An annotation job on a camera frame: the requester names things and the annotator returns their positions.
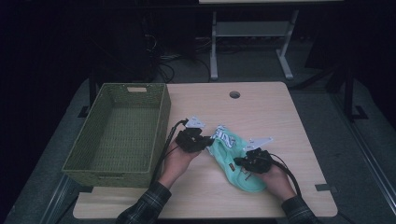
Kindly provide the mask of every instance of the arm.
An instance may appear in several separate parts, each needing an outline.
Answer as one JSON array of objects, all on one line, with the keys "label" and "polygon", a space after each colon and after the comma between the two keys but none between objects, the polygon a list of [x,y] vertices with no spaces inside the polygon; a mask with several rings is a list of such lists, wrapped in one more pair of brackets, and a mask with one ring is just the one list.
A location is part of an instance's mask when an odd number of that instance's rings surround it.
[{"label": "arm", "polygon": [[136,204],[123,211],[117,217],[116,223],[155,223],[172,195],[169,189],[201,152],[184,152],[175,142],[172,142],[166,153],[163,173],[158,181],[149,186]]},{"label": "arm", "polygon": [[321,223],[303,198],[296,195],[288,176],[279,167],[272,165],[268,173],[255,175],[265,182],[268,191],[282,202],[282,209],[290,224]]}]

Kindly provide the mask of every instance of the shirt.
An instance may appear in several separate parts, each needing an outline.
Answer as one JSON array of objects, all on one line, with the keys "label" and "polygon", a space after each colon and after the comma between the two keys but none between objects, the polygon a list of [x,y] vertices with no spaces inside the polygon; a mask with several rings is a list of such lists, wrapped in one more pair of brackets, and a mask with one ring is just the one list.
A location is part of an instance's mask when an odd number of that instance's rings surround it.
[{"label": "shirt", "polygon": [[[152,224],[155,223],[172,193],[159,182],[154,182],[140,197],[136,204],[123,211],[117,217],[117,224]],[[321,223],[300,196],[295,196],[282,203],[282,209],[290,224]]]}]

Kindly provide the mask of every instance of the turquoise fabric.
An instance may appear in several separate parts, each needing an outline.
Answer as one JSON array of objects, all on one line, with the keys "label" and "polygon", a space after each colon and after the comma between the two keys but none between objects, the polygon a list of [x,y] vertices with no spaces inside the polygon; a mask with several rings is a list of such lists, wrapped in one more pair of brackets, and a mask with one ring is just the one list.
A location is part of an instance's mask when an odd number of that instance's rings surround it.
[{"label": "turquoise fabric", "polygon": [[216,129],[212,138],[215,141],[208,150],[215,157],[231,184],[248,192],[257,192],[266,188],[257,176],[233,162],[233,158],[246,157],[243,148],[248,143],[245,140],[222,125]]}]

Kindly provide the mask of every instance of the plaid shirt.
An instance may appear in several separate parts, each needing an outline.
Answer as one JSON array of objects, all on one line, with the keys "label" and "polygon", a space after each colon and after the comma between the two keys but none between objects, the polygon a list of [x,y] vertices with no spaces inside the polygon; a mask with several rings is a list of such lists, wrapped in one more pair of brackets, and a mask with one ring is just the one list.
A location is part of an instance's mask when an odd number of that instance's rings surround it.
[{"label": "plaid shirt", "polygon": [[169,189],[162,184],[159,182],[153,183],[135,205],[126,209],[117,217],[116,223],[155,223],[171,195]]},{"label": "plaid shirt", "polygon": [[[171,197],[169,189],[159,182],[152,184],[135,205],[126,209],[117,217],[117,224],[149,224],[155,223],[163,206]],[[319,224],[321,223],[306,205],[304,200],[293,197],[282,203],[290,224]]]}]

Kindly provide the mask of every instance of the basket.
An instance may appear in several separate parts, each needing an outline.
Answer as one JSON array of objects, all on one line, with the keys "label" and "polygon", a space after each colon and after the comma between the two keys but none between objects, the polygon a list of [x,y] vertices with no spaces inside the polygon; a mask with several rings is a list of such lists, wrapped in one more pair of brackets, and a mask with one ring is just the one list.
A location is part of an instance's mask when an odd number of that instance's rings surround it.
[{"label": "basket", "polygon": [[83,186],[147,188],[166,141],[170,108],[165,84],[105,83],[63,172]]}]

